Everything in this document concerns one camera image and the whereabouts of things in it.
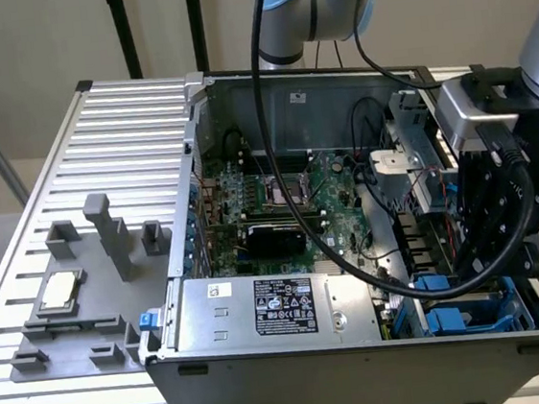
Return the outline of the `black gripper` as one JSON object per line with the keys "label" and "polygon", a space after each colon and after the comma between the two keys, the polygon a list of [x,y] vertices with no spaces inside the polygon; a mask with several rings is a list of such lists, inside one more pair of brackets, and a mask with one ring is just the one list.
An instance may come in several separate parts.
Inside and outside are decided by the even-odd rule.
{"label": "black gripper", "polygon": [[539,278],[539,112],[509,128],[481,123],[483,151],[461,152],[458,201],[465,233],[454,270],[469,280],[496,275]]}

